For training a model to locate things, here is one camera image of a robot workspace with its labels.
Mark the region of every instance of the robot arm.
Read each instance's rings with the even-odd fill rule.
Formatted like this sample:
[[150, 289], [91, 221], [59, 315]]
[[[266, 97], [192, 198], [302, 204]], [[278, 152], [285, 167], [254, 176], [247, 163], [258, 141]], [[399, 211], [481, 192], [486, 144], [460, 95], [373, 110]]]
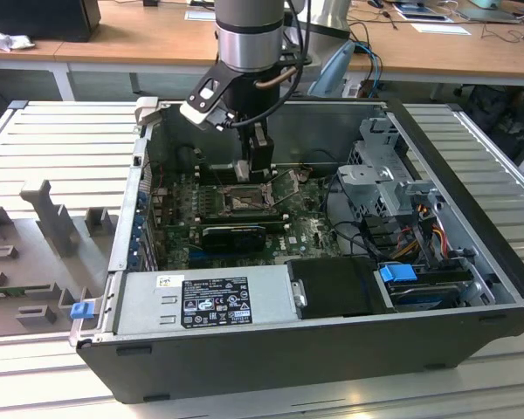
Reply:
[[[324, 68], [350, 42], [349, 0], [306, 0], [299, 16], [293, 0], [287, 4], [294, 28], [284, 46], [283, 0], [216, 0], [219, 60], [180, 109], [202, 129], [212, 125], [220, 131], [238, 130], [242, 154], [235, 172], [240, 182], [262, 182], [271, 175], [273, 141], [266, 118], [296, 91], [304, 69], [313, 61]], [[291, 77], [287, 93], [280, 97], [280, 84]]]

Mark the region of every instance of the blue clip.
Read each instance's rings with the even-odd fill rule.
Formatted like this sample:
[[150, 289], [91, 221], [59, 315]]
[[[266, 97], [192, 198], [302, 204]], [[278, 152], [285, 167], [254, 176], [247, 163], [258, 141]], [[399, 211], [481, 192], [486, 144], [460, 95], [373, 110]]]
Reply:
[[74, 303], [72, 304], [70, 317], [72, 319], [92, 319], [94, 308], [95, 303], [90, 301], [85, 301], [83, 303]]
[[417, 281], [410, 264], [387, 264], [379, 271], [384, 282]]

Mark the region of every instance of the blue cable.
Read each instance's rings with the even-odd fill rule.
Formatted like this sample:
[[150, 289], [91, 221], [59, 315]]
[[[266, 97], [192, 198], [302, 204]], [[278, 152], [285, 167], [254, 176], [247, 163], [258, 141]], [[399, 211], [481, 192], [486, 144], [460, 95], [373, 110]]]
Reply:
[[365, 45], [359, 42], [355, 42], [355, 44], [359, 46], [362, 50], [364, 50], [366, 53], [368, 53], [369, 57], [373, 60], [373, 66], [375, 67], [375, 80], [373, 81], [373, 86], [371, 87], [370, 92], [369, 92], [369, 97], [371, 98], [373, 94], [375, 93], [375, 90], [378, 87], [378, 71], [379, 71], [378, 61], [376, 59], [376, 55]]

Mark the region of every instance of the wooden desk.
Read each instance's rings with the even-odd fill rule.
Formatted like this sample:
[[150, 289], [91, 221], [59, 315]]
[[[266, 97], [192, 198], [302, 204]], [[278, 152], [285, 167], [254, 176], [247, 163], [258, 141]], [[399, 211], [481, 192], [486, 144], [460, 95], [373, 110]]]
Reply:
[[[38, 41], [33, 50], [0, 52], [0, 68], [51, 71], [64, 100], [74, 100], [72, 72], [130, 73], [133, 90], [139, 90], [140, 72], [201, 75], [216, 57], [214, 23], [184, 20], [188, 9], [184, 4], [144, 8], [141, 2], [100, 1], [101, 23], [90, 42]], [[350, 16], [378, 17], [366, 25], [373, 50], [383, 60], [383, 80], [524, 86], [524, 41], [509, 44], [496, 37], [481, 38], [482, 24], [462, 24], [471, 36], [420, 33], [407, 23], [397, 23], [395, 31], [376, 12], [361, 0]], [[390, 15], [401, 20], [394, 11]], [[517, 24], [488, 27], [504, 37], [509, 30], [524, 32]], [[354, 30], [364, 39], [360, 25]], [[353, 82], [368, 71], [369, 58], [354, 56], [349, 66]]]
[[[361, 20], [371, 20], [376, 15], [365, 4], [361, 8], [353, 8], [349, 15]], [[407, 74], [410, 79], [419, 81], [423, 76], [475, 76], [485, 79], [514, 79], [516, 84], [524, 79], [524, 40], [511, 44], [494, 36], [481, 38], [483, 24], [470, 24], [452, 16], [472, 35], [441, 35], [418, 32], [411, 24], [399, 23], [402, 19], [397, 12], [387, 4], [392, 19], [396, 21], [398, 30], [392, 27], [388, 19], [380, 16], [377, 22], [366, 23], [373, 50], [383, 60], [385, 76], [390, 74]], [[504, 38], [511, 38], [508, 31], [524, 33], [523, 24], [489, 24], [489, 31], [494, 31]], [[365, 33], [360, 25], [352, 26], [359, 39], [365, 39]], [[368, 70], [369, 59], [356, 57], [349, 67], [352, 71]]]
[[184, 20], [178, 4], [101, 1], [100, 27], [89, 43], [63, 43], [57, 61], [146, 65], [212, 65], [217, 54], [213, 22]]

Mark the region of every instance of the power supply label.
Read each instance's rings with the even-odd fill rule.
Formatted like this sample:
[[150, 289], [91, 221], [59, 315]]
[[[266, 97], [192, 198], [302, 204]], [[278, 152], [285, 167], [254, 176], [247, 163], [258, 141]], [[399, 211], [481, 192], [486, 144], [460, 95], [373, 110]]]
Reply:
[[231, 326], [252, 323], [246, 277], [183, 281], [181, 325]]

